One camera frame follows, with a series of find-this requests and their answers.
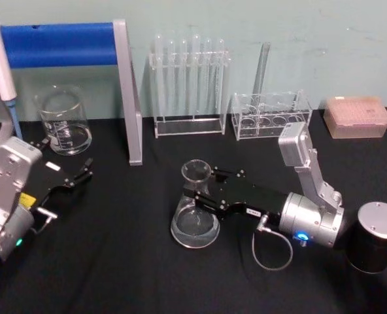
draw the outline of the black table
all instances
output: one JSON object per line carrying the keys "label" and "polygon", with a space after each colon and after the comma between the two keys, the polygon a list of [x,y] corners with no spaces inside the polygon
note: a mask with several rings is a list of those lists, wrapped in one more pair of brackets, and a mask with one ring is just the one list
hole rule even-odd
{"label": "black table", "polygon": [[[90,127],[93,142],[81,155],[44,153],[69,171],[93,156],[95,174],[84,195],[53,200],[61,218],[0,269],[0,313],[387,313],[379,277],[357,273],[341,252],[294,241],[286,270],[260,269],[250,250],[258,222],[251,218],[223,221],[218,239],[198,251],[171,237],[180,167],[193,158],[302,193],[277,139],[237,142],[231,127],[225,136],[154,139],[145,119],[143,166],[130,167],[124,121],[92,120]],[[29,141],[42,137],[40,123],[23,130]],[[342,193],[347,211],[387,202],[387,132],[382,139],[333,140],[319,111],[310,131],[324,178]]]}

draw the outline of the blue padded bar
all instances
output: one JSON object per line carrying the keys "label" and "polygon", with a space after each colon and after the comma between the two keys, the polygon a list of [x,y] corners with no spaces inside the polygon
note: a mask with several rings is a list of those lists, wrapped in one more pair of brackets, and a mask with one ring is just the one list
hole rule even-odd
{"label": "blue padded bar", "polygon": [[112,23],[2,26],[11,68],[114,65]]}

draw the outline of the pink pipette tip box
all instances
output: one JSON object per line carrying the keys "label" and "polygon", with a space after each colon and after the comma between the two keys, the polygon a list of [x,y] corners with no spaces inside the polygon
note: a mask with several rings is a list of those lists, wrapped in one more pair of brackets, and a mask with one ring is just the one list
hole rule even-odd
{"label": "pink pipette tip box", "polygon": [[387,110],[380,97],[334,97],[327,101],[324,120],[334,139],[382,137]]}

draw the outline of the white cable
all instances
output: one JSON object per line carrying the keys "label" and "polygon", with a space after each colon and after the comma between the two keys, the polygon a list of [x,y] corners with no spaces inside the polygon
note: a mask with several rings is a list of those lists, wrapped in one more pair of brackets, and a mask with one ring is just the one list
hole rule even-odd
{"label": "white cable", "polygon": [[263,231],[271,233],[271,234],[275,234],[276,236],[280,237],[281,239],[283,239],[283,240],[285,240],[287,242],[287,244],[288,244],[288,246],[290,248],[290,252],[291,252],[290,259],[287,261],[287,263],[285,263],[285,265],[282,265],[281,267],[278,267],[278,268],[269,268],[269,267],[263,265],[261,262],[259,262],[258,257],[256,256],[256,253],[255,253],[255,250],[254,250],[254,232],[253,232],[253,236],[252,236],[252,254],[253,254],[254,260],[264,270],[279,271],[279,270],[283,270],[283,269],[287,268],[291,264],[292,257],[294,256],[294,250],[292,249],[292,245],[291,245],[290,240],[288,240],[288,238],[285,235],[280,234],[278,232],[275,232],[275,231],[272,231],[272,230],[263,230]]}

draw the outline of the beaker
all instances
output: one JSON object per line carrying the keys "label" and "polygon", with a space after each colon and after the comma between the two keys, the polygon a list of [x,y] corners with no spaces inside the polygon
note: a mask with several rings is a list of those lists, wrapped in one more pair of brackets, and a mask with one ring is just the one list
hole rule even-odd
{"label": "beaker", "polygon": [[[185,188],[209,194],[211,167],[202,160],[190,160],[182,166]],[[200,249],[210,245],[218,236],[220,223],[215,215],[195,206],[195,200],[182,195],[171,223],[173,237],[184,247]]]}
{"label": "beaker", "polygon": [[52,85],[41,90],[34,100],[54,152],[70,156],[89,147],[92,134],[78,87]]}

